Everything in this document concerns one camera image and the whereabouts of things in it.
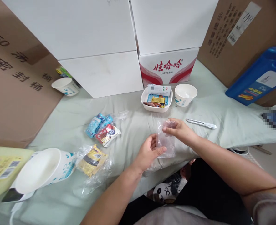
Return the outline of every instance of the white paper cup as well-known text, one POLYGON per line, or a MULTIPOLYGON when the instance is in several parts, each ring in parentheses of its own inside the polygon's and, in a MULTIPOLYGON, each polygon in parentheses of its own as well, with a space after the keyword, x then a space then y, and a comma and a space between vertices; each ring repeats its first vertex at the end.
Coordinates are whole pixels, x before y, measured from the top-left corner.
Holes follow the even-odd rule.
POLYGON ((27 194, 68 178, 75 170, 73 153, 48 148, 29 160, 16 178, 16 190, 27 194))
POLYGON ((71 78, 60 78, 53 82, 51 86, 67 96, 74 96, 79 92, 79 87, 71 78))
POLYGON ((187 106, 197 96, 197 89, 190 84, 179 84, 175 88, 175 103, 187 106))

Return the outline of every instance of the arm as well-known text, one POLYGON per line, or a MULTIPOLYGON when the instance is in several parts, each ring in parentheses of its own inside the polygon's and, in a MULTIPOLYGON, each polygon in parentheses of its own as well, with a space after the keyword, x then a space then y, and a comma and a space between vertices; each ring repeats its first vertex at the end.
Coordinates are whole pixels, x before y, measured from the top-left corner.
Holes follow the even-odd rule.
POLYGON ((141 145, 134 162, 100 196, 81 222, 81 225, 118 224, 132 197, 142 173, 150 167, 165 147, 156 147, 156 134, 149 136, 141 145))
POLYGON ((241 195, 250 212, 249 198, 254 193, 276 194, 276 179, 263 169, 238 154, 230 152, 198 136, 185 122, 175 121, 176 128, 163 128, 184 144, 190 146, 233 190, 241 195))

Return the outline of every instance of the hand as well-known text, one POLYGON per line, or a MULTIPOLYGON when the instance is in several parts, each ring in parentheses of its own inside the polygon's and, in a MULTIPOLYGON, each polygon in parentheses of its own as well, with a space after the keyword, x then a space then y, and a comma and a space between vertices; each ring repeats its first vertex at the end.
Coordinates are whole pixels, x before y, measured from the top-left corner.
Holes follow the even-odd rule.
POLYGON ((139 173, 143 173, 148 167, 151 166, 152 162, 158 156, 162 155, 166 151, 166 147, 157 148, 157 135, 150 135, 145 142, 141 145, 139 153, 132 163, 132 167, 138 170, 139 173))
POLYGON ((173 121, 175 128, 164 127, 163 132, 175 136, 185 145, 192 146, 200 138, 184 121, 175 118, 169 118, 168 121, 173 121))

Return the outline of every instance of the yellow snack bag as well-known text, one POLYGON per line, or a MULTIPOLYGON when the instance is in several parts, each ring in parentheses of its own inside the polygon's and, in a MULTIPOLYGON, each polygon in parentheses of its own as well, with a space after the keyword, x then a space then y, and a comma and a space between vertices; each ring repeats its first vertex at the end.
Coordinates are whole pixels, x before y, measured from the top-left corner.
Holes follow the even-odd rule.
POLYGON ((96 174, 103 165, 108 155, 99 150, 95 144, 92 149, 78 163, 78 168, 81 169, 89 177, 96 174))
POLYGON ((165 105, 165 98, 164 97, 152 97, 151 102, 160 103, 160 108, 164 108, 165 105))

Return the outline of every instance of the white cardboard box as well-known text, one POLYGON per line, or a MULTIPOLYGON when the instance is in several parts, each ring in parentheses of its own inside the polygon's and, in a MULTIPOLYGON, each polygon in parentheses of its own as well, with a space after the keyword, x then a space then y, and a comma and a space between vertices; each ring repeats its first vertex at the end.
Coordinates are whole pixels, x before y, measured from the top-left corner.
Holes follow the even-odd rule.
POLYGON ((143 86, 189 80, 199 48, 139 55, 143 86))
POLYGON ((3 0, 57 60, 137 50, 128 0, 3 0))
POLYGON ((93 97, 143 90, 137 51, 60 60, 93 97))
POLYGON ((139 54, 200 47, 218 0, 131 0, 139 54))

